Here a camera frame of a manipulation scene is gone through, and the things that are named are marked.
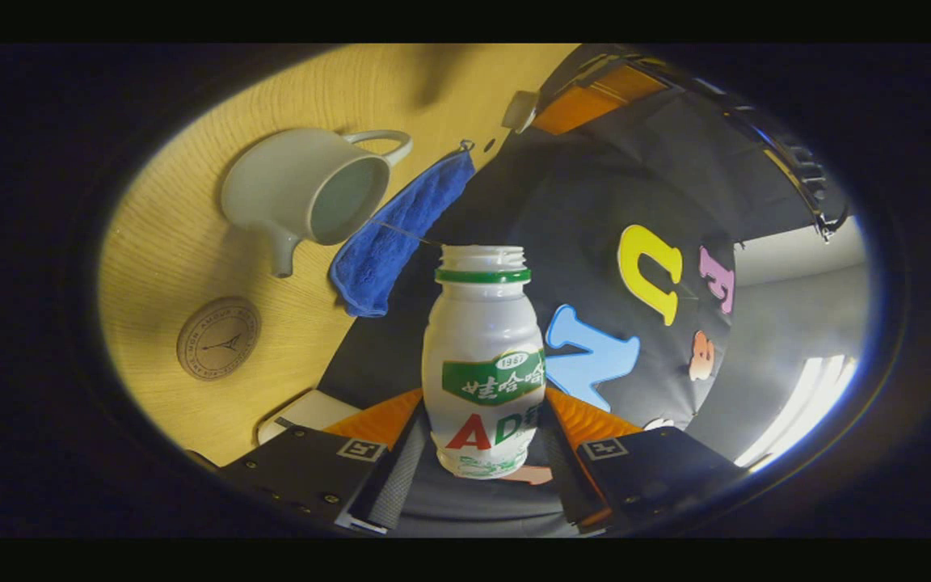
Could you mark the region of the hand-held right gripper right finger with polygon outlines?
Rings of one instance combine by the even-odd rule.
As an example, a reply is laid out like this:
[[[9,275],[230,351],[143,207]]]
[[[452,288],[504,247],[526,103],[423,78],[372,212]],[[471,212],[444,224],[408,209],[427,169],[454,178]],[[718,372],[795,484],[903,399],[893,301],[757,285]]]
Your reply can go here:
[[[580,531],[672,530],[749,475],[679,428],[640,428],[558,388],[539,420],[565,517]]]

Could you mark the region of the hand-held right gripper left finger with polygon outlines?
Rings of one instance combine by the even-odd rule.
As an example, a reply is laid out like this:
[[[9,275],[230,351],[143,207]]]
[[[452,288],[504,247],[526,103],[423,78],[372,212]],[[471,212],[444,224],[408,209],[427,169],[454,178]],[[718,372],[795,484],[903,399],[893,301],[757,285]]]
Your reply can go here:
[[[289,424],[219,474],[302,528],[388,534],[428,434],[423,394],[411,390],[328,428]]]

